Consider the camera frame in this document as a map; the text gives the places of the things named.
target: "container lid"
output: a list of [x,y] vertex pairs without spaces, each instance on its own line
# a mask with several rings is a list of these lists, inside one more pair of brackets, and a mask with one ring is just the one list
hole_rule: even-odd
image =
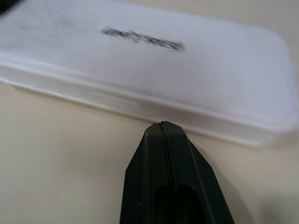
[[[28,73],[32,84],[8,68],[30,71],[155,108],[130,114],[246,144],[268,142],[298,123],[287,46],[268,30],[98,0],[25,1],[1,19],[0,30],[8,83],[34,89]],[[50,83],[39,85],[50,92]],[[240,134],[257,129],[267,133],[259,143]]]

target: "beige surface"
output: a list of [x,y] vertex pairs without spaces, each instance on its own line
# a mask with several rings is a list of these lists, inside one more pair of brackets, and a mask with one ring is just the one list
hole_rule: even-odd
[[[294,0],[135,0],[260,24],[299,64]],[[0,223],[116,224],[124,171],[150,123],[0,84]],[[188,133],[236,224],[299,223],[299,143],[252,149]]]

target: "opening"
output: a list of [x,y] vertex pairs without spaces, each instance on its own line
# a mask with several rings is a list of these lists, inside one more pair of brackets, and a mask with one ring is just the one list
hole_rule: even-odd
[[157,224],[207,224],[196,192],[179,187],[175,195],[169,187],[162,187],[155,196]]
[[22,0],[0,0],[0,15],[3,15],[9,9],[11,9],[16,3]]

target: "white plastic case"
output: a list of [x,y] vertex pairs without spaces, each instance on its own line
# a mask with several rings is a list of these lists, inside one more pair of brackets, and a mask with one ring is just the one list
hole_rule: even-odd
[[275,33],[125,3],[20,4],[0,21],[0,79],[251,146],[298,126],[295,72]]

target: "plastic container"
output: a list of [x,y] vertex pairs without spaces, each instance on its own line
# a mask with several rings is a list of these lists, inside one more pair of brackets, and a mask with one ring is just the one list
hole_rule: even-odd
[[25,1],[0,30],[14,86],[251,146],[298,126],[294,68],[268,30],[97,0]]

